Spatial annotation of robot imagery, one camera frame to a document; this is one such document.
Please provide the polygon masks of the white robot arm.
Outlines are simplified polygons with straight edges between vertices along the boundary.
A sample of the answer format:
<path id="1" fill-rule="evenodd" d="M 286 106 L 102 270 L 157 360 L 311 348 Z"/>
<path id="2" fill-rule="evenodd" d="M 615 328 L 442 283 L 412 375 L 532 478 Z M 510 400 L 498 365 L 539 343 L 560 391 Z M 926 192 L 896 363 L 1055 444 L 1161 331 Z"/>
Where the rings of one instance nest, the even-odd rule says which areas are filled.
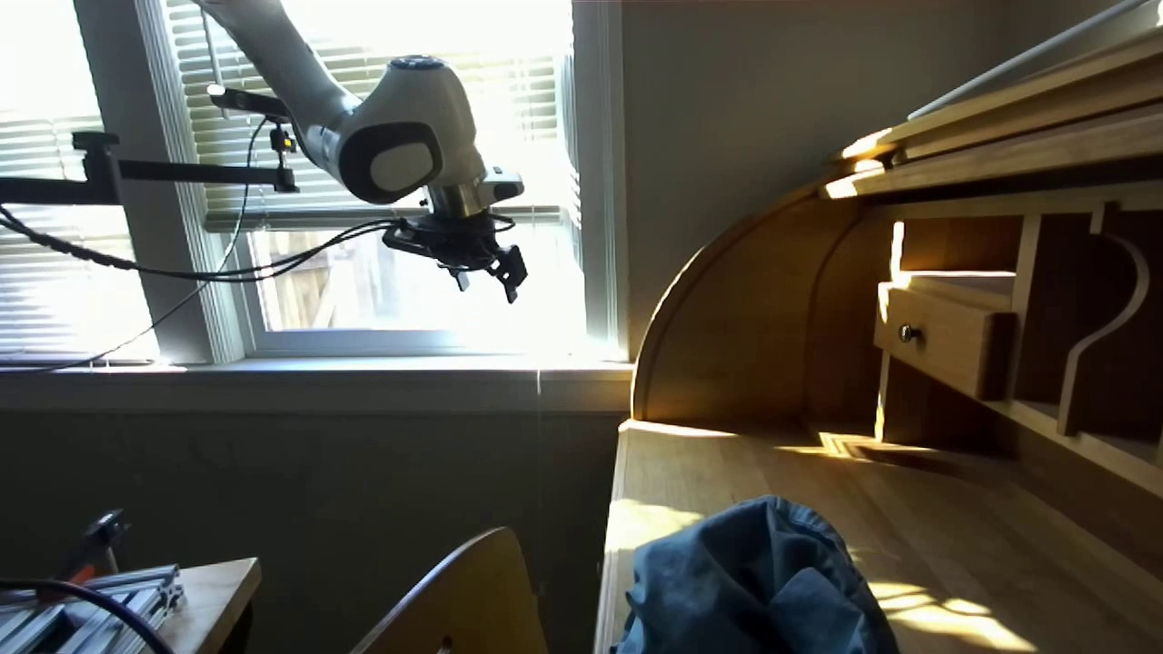
<path id="1" fill-rule="evenodd" d="M 495 176 L 477 148 L 468 93 L 434 54 L 394 58 L 369 93 L 348 93 L 300 38 L 281 0 L 195 0 L 268 82 L 304 154 L 366 204 L 422 188 L 422 216 L 390 216 L 380 244 L 441 261 L 453 283 L 492 273 L 505 296 L 526 280 L 525 255 L 498 244 L 498 199 L 520 176 Z"/>

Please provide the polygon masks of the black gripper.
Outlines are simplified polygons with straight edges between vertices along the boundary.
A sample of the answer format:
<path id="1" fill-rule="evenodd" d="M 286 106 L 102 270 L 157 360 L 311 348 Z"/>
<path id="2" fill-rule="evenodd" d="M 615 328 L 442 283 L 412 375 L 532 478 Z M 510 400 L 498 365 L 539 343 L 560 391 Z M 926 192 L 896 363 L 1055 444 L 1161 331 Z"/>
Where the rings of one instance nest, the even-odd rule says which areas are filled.
<path id="1" fill-rule="evenodd" d="M 525 249 L 503 249 L 492 216 L 394 216 L 380 233 L 380 244 L 406 255 L 437 256 L 442 270 L 451 270 L 458 289 L 468 289 L 477 270 L 487 270 L 498 273 L 505 300 L 517 300 L 526 280 Z"/>

